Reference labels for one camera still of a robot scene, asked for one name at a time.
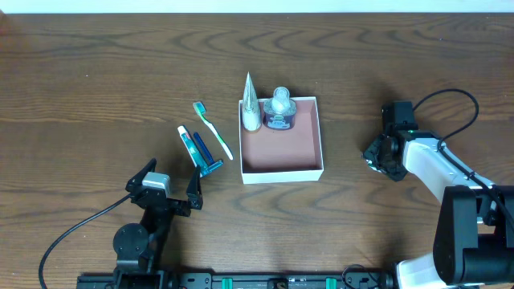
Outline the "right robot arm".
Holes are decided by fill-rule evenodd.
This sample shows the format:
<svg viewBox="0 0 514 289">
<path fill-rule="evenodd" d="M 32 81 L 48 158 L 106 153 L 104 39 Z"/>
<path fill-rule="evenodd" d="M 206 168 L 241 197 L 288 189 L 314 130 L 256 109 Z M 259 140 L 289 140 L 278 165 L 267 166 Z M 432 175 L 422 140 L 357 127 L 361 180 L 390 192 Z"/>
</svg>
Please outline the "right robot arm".
<svg viewBox="0 0 514 289">
<path fill-rule="evenodd" d="M 452 288 L 513 280 L 513 188 L 473 173 L 439 136 L 403 130 L 379 135 L 368 166 L 393 181 L 415 175 L 441 207 L 429 254 L 399 262 L 398 288 Z"/>
</svg>

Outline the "blue soap pump bottle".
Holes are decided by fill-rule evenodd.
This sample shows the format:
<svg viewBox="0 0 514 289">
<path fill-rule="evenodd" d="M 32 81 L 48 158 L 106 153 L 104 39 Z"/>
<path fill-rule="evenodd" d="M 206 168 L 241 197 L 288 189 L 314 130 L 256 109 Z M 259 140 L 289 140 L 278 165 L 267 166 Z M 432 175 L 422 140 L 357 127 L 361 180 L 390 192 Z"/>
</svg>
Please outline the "blue soap pump bottle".
<svg viewBox="0 0 514 289">
<path fill-rule="evenodd" d="M 296 103 L 286 87 L 277 87 L 273 96 L 263 103 L 263 124 L 273 130 L 289 130 L 294 126 Z"/>
</svg>

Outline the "white Pantene tube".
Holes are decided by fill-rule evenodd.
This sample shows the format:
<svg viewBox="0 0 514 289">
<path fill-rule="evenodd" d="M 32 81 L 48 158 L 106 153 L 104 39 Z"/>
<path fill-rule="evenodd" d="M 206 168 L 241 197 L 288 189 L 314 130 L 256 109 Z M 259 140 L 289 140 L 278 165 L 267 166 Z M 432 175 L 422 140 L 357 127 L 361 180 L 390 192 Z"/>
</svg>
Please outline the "white Pantene tube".
<svg viewBox="0 0 514 289">
<path fill-rule="evenodd" d="M 247 73 L 245 88 L 243 91 L 243 106 L 241 116 L 243 127 L 247 131 L 256 132 L 260 129 L 260 106 L 250 73 Z"/>
</svg>

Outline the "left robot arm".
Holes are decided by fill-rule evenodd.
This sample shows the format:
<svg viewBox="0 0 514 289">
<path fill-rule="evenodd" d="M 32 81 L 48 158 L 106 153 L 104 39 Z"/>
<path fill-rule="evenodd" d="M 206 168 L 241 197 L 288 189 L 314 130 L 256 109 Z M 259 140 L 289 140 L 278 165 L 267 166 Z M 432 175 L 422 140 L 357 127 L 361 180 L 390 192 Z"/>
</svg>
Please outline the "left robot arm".
<svg viewBox="0 0 514 289">
<path fill-rule="evenodd" d="M 155 171 L 156 159 L 126 184 L 131 203 L 144 210 L 138 223 L 122 226 L 113 238 L 116 268 L 106 288 L 167 288 L 173 280 L 160 268 L 161 255 L 175 216 L 189 217 L 203 206 L 201 169 L 194 169 L 186 189 L 186 200 L 170 195 L 169 176 Z"/>
</svg>

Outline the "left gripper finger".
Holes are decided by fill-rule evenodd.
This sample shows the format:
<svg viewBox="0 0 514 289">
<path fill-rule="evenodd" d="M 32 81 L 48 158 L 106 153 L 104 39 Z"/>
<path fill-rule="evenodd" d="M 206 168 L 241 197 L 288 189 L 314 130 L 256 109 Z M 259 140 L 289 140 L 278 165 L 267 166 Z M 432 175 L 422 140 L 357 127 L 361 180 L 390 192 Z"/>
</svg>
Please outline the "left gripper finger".
<svg viewBox="0 0 514 289">
<path fill-rule="evenodd" d="M 148 173 L 154 173 L 157 160 L 152 158 L 138 173 L 128 180 L 125 190 L 127 192 L 137 192 L 143 186 L 143 180 Z"/>
<path fill-rule="evenodd" d="M 191 209 L 201 210 L 203 207 L 203 196 L 201 189 L 201 167 L 196 166 L 193 176 L 186 190 L 188 204 Z"/>
</svg>

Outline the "green white soap bar package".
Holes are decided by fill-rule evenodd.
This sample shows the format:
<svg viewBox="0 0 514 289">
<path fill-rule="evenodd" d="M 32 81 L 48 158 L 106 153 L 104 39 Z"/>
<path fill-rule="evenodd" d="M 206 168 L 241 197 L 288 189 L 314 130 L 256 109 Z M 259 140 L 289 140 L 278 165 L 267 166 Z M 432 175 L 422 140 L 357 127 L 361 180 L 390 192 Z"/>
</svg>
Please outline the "green white soap bar package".
<svg viewBox="0 0 514 289">
<path fill-rule="evenodd" d="M 366 164 L 373 170 L 379 173 L 382 173 L 381 166 L 376 158 L 368 158 L 365 157 L 364 160 L 366 161 Z"/>
</svg>

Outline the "small teal toothpaste tube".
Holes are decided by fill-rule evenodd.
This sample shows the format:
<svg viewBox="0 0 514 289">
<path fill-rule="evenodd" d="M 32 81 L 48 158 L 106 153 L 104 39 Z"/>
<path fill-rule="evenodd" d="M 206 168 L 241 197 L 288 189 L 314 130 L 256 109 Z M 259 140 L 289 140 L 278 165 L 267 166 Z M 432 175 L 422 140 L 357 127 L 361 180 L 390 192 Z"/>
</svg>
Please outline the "small teal toothpaste tube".
<svg viewBox="0 0 514 289">
<path fill-rule="evenodd" d="M 206 177 L 210 173 L 208 164 L 200 153 L 198 146 L 195 144 L 192 135 L 184 125 L 179 126 L 177 130 L 194 166 L 200 168 L 200 177 Z"/>
</svg>

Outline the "blue disposable razor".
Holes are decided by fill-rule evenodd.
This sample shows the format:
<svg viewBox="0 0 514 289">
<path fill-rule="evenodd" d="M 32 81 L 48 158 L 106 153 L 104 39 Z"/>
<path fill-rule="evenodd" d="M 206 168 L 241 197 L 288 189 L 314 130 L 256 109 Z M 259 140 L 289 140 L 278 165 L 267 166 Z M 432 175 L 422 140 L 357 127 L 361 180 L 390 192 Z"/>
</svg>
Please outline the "blue disposable razor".
<svg viewBox="0 0 514 289">
<path fill-rule="evenodd" d="M 222 167 L 223 161 L 214 160 L 206 144 L 197 132 L 194 133 L 194 142 L 198 147 L 196 164 L 200 166 L 201 177 L 206 177 Z"/>
</svg>

